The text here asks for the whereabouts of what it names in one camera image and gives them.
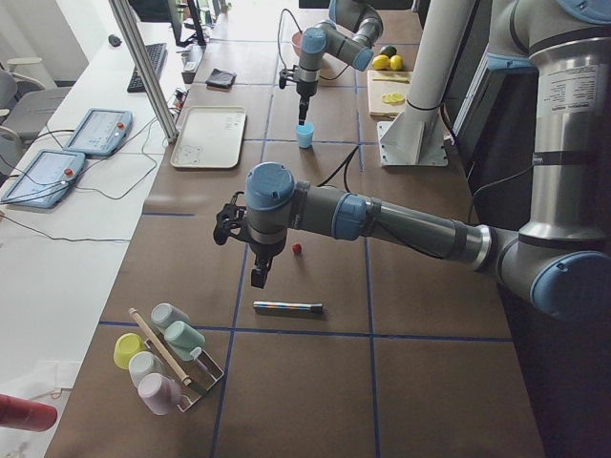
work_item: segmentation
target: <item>computer mouse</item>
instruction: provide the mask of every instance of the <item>computer mouse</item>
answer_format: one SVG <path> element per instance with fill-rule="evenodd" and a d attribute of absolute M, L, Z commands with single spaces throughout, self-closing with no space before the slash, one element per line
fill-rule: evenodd
<path fill-rule="evenodd" d="M 108 35 L 108 42 L 111 44 L 111 46 L 113 46 L 114 48 L 116 48 L 117 46 L 121 46 L 121 43 L 123 43 L 121 41 L 121 39 L 116 36 L 116 35 Z"/>

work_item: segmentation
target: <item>wooden handle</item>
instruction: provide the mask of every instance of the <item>wooden handle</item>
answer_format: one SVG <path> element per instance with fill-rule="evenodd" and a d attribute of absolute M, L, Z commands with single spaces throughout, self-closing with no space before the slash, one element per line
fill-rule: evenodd
<path fill-rule="evenodd" d="M 146 323 L 146 321 L 142 319 L 138 311 L 134 308 L 130 308 L 130 316 L 137 323 L 137 325 L 142 330 L 142 332 L 146 334 L 146 337 L 148 338 L 148 340 L 151 341 L 151 343 L 157 349 L 159 354 L 163 357 L 165 362 L 168 363 L 168 365 L 172 367 L 172 370 L 174 370 L 176 375 L 179 376 L 180 382 L 185 386 L 189 386 L 193 382 L 193 380 L 191 380 L 191 377 L 189 377 L 189 374 L 187 374 L 182 369 L 182 367 L 180 367 L 180 364 L 177 363 L 177 361 L 174 359 L 172 354 L 167 350 L 167 348 L 159 340 L 159 337 L 155 335 L 155 332 L 153 332 L 153 329 L 151 329 L 149 325 Z"/>

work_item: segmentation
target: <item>chair seat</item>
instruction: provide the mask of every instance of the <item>chair seat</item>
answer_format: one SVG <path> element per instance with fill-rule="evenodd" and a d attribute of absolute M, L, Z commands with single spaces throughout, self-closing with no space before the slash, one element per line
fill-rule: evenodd
<path fill-rule="evenodd" d="M 24 141 L 34 140 L 69 91 L 70 88 L 57 88 L 25 94 L 2 125 L 17 132 Z"/>

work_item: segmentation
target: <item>printed label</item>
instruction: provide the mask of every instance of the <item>printed label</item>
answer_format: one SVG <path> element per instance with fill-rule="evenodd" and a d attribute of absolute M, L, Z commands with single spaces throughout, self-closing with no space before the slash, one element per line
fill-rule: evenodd
<path fill-rule="evenodd" d="M 588 65 L 545 74 L 538 79 L 537 117 L 594 112 L 599 66 Z"/>

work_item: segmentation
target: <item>yellow cup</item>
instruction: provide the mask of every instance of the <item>yellow cup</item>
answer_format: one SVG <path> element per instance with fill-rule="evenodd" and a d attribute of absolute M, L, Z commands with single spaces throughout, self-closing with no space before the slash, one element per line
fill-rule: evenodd
<path fill-rule="evenodd" d="M 129 332 L 116 340 L 113 360 L 117 367 L 127 370 L 132 357 L 144 350 L 146 350 L 146 346 L 142 338 L 138 334 Z"/>

